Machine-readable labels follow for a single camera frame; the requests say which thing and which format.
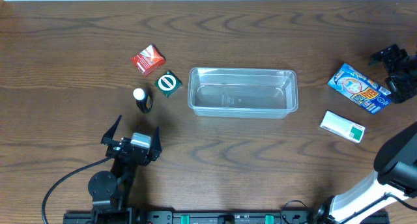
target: black mount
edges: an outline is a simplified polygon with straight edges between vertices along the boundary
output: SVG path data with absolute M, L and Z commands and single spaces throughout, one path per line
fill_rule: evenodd
M 378 151 L 373 168 L 378 182 L 417 196 L 417 122 L 388 140 Z
M 330 212 L 330 205 L 332 204 L 334 195 L 330 196 L 325 200 L 323 204 L 314 212 L 313 216 L 310 216 L 309 223 L 314 224 L 333 224 L 334 217 L 332 217 Z
M 382 62 L 388 73 L 385 82 L 391 91 L 388 97 L 400 104 L 417 94 L 417 56 L 409 57 L 397 44 L 371 56 L 369 65 Z

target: white bottle cap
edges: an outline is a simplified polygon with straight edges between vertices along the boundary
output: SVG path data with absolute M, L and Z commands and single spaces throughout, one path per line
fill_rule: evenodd
M 143 100 L 145 98 L 145 91 L 140 88 L 136 88 L 133 91 L 133 97 L 135 97 L 136 100 Z

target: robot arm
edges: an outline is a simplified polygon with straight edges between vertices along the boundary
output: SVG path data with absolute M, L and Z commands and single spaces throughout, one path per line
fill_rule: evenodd
M 122 116 L 103 135 L 101 143 L 107 146 L 106 157 L 115 158 L 110 171 L 100 171 L 89 181 L 88 190 L 93 198 L 90 214 L 65 214 L 64 224 L 144 224 L 146 213 L 128 206 L 130 188 L 139 165 L 156 161 L 162 152 L 159 128 L 151 138 L 134 133 L 132 138 L 113 139 Z
M 374 161 L 374 171 L 349 191 L 323 204 L 318 223 L 357 224 L 400 200 L 417 196 L 417 122 L 387 141 Z

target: wooden table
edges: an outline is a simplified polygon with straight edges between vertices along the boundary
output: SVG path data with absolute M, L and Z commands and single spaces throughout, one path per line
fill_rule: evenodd
M 417 118 L 417 98 L 371 115 L 327 85 L 344 62 L 384 83 L 369 56 L 394 43 L 416 51 L 416 1 L 25 2 L 0 13 L 1 223 L 41 223 L 47 190 L 104 157 L 100 139 L 119 115 L 117 139 L 160 126 L 164 149 L 139 170 L 131 203 L 176 210 L 317 205 L 370 173 L 382 144 Z M 167 63 L 144 78 L 130 57 L 151 43 Z M 299 108 L 281 120 L 197 117 L 195 66 L 294 70 Z M 153 86 L 167 69 L 183 83 L 170 98 Z M 146 115 L 132 96 L 144 86 L 154 91 Z M 321 129 L 326 110 L 367 127 L 363 141 Z M 111 164 L 62 183 L 50 222 L 91 209 L 87 183 Z M 417 219 L 399 204 L 388 211 L 392 223 Z

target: green square package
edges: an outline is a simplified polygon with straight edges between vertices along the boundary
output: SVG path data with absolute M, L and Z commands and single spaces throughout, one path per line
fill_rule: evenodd
M 158 81 L 155 81 L 155 85 L 168 98 L 182 86 L 182 83 L 173 72 L 168 70 Z

